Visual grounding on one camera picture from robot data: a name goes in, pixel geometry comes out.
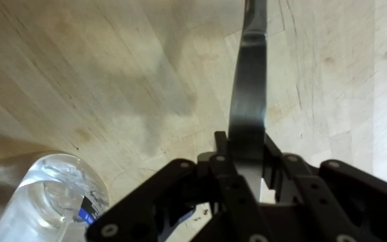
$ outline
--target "wooden surface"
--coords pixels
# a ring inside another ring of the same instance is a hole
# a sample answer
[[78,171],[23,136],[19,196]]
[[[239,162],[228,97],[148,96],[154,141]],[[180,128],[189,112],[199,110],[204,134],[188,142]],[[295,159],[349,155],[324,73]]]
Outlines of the wooden surface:
[[[387,0],[267,10],[271,136],[387,178]],[[0,210],[39,151],[83,157],[114,202],[170,158],[211,150],[242,14],[242,0],[0,0]]]

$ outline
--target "clear plastic bottle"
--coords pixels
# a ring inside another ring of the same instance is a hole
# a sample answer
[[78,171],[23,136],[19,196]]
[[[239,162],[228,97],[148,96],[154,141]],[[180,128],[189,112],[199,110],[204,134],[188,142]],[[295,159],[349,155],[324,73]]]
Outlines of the clear plastic bottle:
[[84,240],[84,229],[109,204],[101,177],[79,157],[40,157],[0,217],[0,242]]

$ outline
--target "wood grain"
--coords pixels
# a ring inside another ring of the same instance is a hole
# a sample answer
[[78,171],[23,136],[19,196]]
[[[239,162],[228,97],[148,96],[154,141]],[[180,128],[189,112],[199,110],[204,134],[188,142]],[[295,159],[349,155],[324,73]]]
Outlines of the wood grain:
[[[387,1],[269,0],[267,11],[270,135],[312,163],[387,178]],[[170,158],[211,150],[242,15],[224,0],[0,0],[0,173],[11,157],[75,153],[114,202]]]

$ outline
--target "plastic water bottle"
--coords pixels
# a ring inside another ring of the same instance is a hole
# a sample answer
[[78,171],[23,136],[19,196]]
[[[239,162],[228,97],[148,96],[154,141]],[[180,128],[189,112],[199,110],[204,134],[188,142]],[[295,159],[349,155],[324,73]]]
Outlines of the plastic water bottle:
[[23,177],[0,217],[0,242],[84,240],[87,224],[107,206],[99,175],[80,158],[55,153]]

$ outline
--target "light wood floor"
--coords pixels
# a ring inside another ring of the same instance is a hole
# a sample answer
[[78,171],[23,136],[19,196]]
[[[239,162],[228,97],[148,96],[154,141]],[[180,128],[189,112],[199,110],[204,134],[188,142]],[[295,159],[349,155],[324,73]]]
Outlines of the light wood floor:
[[[271,136],[387,178],[387,0],[267,11]],[[83,157],[114,202],[173,157],[211,150],[242,14],[242,0],[0,0],[0,209],[31,153]]]

